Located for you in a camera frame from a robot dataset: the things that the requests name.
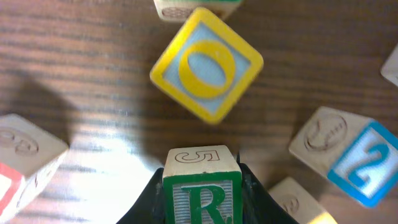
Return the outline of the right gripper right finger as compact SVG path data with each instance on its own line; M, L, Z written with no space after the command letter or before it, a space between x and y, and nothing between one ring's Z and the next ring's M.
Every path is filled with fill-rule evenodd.
M236 162L243 177L243 224L298 224L270 196L250 168L240 161L240 153L237 153Z

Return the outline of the green R block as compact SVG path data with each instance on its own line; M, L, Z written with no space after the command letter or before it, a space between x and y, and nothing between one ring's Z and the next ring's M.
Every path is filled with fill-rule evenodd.
M162 174L165 222L242 223L242 182L225 145L171 149Z

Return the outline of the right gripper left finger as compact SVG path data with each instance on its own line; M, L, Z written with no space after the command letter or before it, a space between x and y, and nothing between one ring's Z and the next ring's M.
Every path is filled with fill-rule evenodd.
M165 196L162 185L164 169L158 168L134 205L117 224L164 224Z

